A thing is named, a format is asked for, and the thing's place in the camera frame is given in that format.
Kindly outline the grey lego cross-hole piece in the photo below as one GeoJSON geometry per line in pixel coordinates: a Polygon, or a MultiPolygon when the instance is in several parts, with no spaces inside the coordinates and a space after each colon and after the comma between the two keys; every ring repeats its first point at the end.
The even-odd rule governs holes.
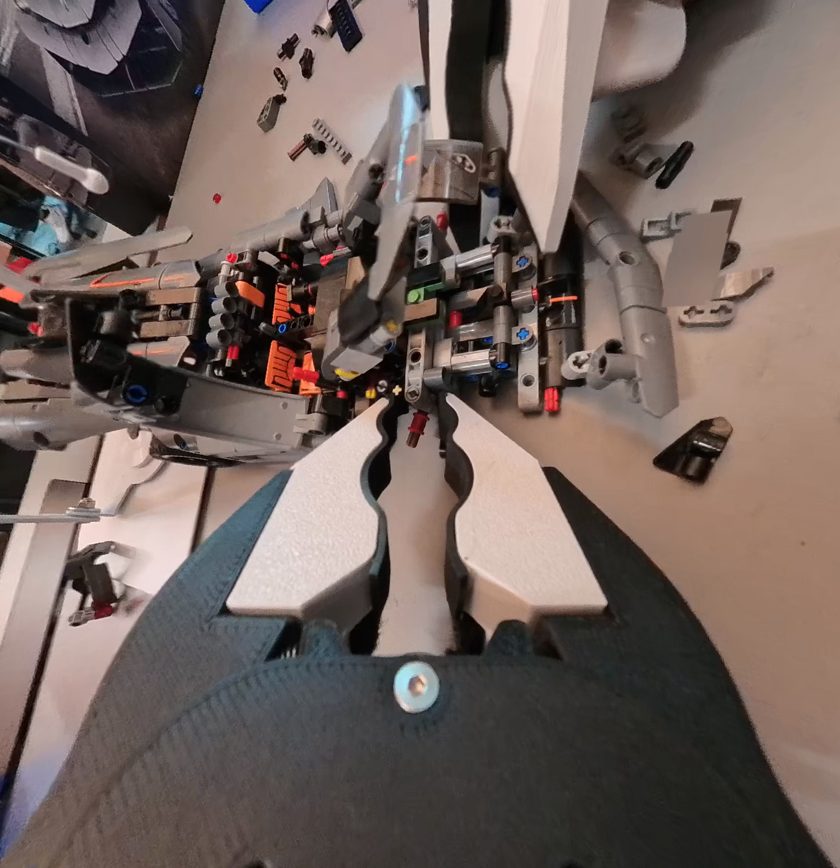
{"type": "Polygon", "coordinates": [[[677,322],[683,328],[724,328],[730,325],[737,314],[734,302],[714,299],[707,305],[691,305],[677,315],[677,322]]]}

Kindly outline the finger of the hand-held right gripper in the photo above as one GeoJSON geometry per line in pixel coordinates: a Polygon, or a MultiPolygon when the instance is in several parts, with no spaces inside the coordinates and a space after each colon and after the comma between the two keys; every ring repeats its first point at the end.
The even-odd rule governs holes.
{"type": "Polygon", "coordinates": [[[558,249],[573,198],[607,1],[509,3],[508,169],[542,253],[558,249]]]}
{"type": "Polygon", "coordinates": [[[506,147],[509,2],[427,2],[427,137],[506,147]]]}

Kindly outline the dark blue studded lego plate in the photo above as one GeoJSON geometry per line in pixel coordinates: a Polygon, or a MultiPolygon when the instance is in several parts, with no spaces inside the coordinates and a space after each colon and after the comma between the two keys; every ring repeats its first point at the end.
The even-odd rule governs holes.
{"type": "Polygon", "coordinates": [[[358,23],[355,9],[360,1],[329,1],[327,12],[329,22],[346,53],[351,53],[360,44],[363,33],[358,23]]]}

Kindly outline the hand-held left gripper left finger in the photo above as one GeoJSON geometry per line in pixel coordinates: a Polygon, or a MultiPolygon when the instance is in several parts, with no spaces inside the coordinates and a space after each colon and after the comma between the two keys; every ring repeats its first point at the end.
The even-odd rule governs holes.
{"type": "Polygon", "coordinates": [[[389,595],[386,516],[393,400],[365,412],[293,465],[227,597],[232,614],[334,623],[352,652],[379,641],[389,595]]]}

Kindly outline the grey lego slope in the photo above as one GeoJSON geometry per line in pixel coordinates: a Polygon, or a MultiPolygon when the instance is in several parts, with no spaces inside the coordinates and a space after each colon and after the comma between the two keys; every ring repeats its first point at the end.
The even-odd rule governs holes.
{"type": "Polygon", "coordinates": [[[765,286],[773,276],[772,266],[722,274],[718,278],[712,299],[726,303],[741,302],[765,286]]]}

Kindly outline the grey lego car model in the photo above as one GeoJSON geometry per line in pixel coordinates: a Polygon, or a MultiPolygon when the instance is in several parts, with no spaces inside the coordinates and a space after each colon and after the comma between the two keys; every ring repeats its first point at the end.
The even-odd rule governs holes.
{"type": "Polygon", "coordinates": [[[108,270],[57,257],[21,274],[28,344],[3,351],[0,442],[62,450],[146,431],[169,462],[292,461],[379,399],[413,414],[512,380],[521,412],[555,415],[584,348],[581,253],[566,229],[542,263],[520,216],[488,243],[447,243],[447,206],[479,198],[500,150],[428,139],[422,90],[399,86],[340,209],[328,179],[283,217],[198,259],[108,270]]]}

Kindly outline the grey lego connector assembly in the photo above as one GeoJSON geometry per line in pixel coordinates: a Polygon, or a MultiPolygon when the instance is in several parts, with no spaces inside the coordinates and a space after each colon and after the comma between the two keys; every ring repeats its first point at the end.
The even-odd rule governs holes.
{"type": "Polygon", "coordinates": [[[640,179],[651,179],[663,169],[668,148],[646,140],[647,124],[639,108],[623,104],[611,113],[610,123],[617,140],[611,165],[640,179]]]}

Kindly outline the white rounded mat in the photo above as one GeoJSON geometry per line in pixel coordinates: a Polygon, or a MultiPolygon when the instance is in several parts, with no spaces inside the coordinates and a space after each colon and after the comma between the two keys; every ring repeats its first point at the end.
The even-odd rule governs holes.
{"type": "Polygon", "coordinates": [[[86,493],[100,519],[36,525],[35,541],[45,552],[35,577],[46,579],[47,588],[35,592],[35,602],[52,603],[53,574],[77,551],[104,542],[114,543],[114,549],[96,562],[109,568],[124,593],[112,615],[73,626],[69,620],[80,595],[70,583],[61,588],[61,613],[47,659],[50,678],[99,680],[145,605],[192,551],[206,471],[151,457],[152,443],[146,431],[135,438],[123,430],[105,435],[86,493]]]}

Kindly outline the thin metal bracket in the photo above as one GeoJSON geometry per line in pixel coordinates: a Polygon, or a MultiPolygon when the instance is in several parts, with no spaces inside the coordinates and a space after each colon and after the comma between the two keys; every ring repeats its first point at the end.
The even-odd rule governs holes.
{"type": "Polygon", "coordinates": [[[117,509],[102,509],[92,498],[82,498],[63,512],[0,514],[0,526],[18,524],[94,524],[119,515],[117,509]]]}

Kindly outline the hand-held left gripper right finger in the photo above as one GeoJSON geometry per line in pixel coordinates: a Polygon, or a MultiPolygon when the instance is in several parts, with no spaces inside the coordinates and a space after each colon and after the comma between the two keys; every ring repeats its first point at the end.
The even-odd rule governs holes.
{"type": "Polygon", "coordinates": [[[445,590],[461,652],[503,623],[595,616],[608,601],[539,461],[454,394],[442,398],[445,590]]]}

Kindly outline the black lego sub-assembly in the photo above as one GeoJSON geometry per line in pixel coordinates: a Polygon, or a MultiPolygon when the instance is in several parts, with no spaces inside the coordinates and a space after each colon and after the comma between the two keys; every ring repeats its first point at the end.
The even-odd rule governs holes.
{"type": "Polygon", "coordinates": [[[141,610],[150,599],[147,592],[114,578],[102,561],[107,556],[132,561],[135,549],[123,543],[104,541],[81,548],[67,559],[62,581],[80,595],[76,610],[67,618],[70,627],[80,627],[117,613],[130,615],[141,610]]]}

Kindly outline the black lego slope piece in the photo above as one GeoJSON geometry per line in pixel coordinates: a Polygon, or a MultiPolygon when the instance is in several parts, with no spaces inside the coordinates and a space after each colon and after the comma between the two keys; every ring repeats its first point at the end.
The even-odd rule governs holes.
{"type": "Polygon", "coordinates": [[[705,484],[732,433],[725,417],[703,419],[658,453],[653,466],[688,483],[705,484]]]}

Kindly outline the grey lego panel strip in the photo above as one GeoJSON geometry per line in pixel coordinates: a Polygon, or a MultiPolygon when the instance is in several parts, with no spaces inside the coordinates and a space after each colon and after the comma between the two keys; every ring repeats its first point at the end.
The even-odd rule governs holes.
{"type": "Polygon", "coordinates": [[[678,407],[679,396],[659,267],[637,232],[583,172],[577,173],[571,211],[607,268],[621,338],[607,340],[590,354],[573,353],[566,364],[595,390],[625,383],[644,412],[664,418],[678,407]]]}

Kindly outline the grey lego frame plate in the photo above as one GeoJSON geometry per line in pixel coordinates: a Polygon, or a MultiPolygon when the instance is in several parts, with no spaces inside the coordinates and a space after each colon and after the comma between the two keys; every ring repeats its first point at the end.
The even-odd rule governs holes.
{"type": "Polygon", "coordinates": [[[645,244],[672,238],[682,230],[684,221],[694,213],[694,210],[687,209],[671,211],[659,218],[646,218],[641,223],[639,237],[645,244]]]}

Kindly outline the black lego pin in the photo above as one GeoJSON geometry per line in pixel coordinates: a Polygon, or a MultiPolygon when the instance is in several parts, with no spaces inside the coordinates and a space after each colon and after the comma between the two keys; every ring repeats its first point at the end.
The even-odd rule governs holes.
{"type": "Polygon", "coordinates": [[[668,189],[676,178],[683,172],[695,150],[692,141],[682,142],[668,157],[655,180],[656,189],[668,189]]]}

